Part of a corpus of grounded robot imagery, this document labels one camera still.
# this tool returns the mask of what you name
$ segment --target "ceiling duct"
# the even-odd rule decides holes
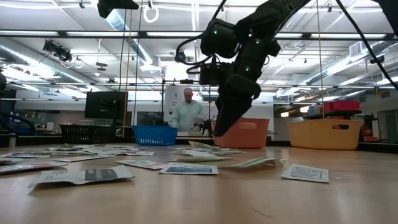
[[[126,30],[126,43],[131,47],[131,49],[137,54],[138,59],[144,64],[152,64],[152,57],[142,48],[140,44],[138,44],[137,39],[128,39],[129,34],[127,33],[130,29],[127,27],[127,24],[124,23],[122,19],[124,16],[120,15],[119,10],[113,10],[111,14],[106,18],[106,22],[110,24],[110,26],[117,31]]]
[[[0,37],[0,58],[7,58],[7,63],[30,66],[32,67],[32,72],[47,78],[57,77],[57,82],[94,82],[84,75],[64,67],[59,62],[44,58],[43,55],[5,37]],[[109,90],[104,86],[99,86],[99,88]]]
[[[391,48],[395,47],[396,45],[396,42],[380,41],[372,45],[372,49],[377,56],[380,56],[390,52]],[[347,68],[350,68],[353,65],[356,65],[358,62],[370,59],[371,55],[369,54],[369,51],[360,46],[362,46],[361,42],[350,46],[350,52],[324,65],[322,72],[320,70],[312,72],[308,75],[308,79],[302,81],[298,85],[312,85],[315,82],[320,81],[322,78],[327,78]],[[288,96],[299,90],[300,88],[295,87],[279,90],[277,92],[277,97]]]

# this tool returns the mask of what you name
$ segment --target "man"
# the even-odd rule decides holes
[[[200,103],[192,100],[191,88],[184,89],[185,101],[179,103],[173,112],[172,126],[178,131],[190,131],[194,123],[203,121],[203,108]]]

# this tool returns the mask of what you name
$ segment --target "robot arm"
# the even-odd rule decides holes
[[[380,4],[394,32],[398,34],[398,1],[374,1]],[[280,51],[279,44],[274,40],[275,35],[308,2],[310,0],[268,0],[254,13],[233,25],[215,18],[225,3],[223,1],[203,33],[177,47],[179,51],[183,44],[201,39],[201,51],[208,57],[202,62],[183,63],[195,65],[193,68],[200,67],[201,85],[219,86],[215,136],[224,135],[251,107],[252,100],[259,97],[261,87],[256,81],[261,76],[264,62],[269,55],[277,56]],[[216,62],[217,55],[224,58],[237,56],[233,63],[221,63]],[[205,63],[212,57],[211,63]]]

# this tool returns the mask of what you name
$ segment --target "light green shirt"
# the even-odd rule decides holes
[[[192,100],[191,103],[179,103],[173,112],[172,126],[178,131],[190,131],[195,118],[204,118],[203,108],[200,103]]]

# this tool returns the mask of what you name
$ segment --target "black basket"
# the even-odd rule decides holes
[[[60,125],[65,143],[99,144],[111,143],[115,138],[115,129],[93,125]]]

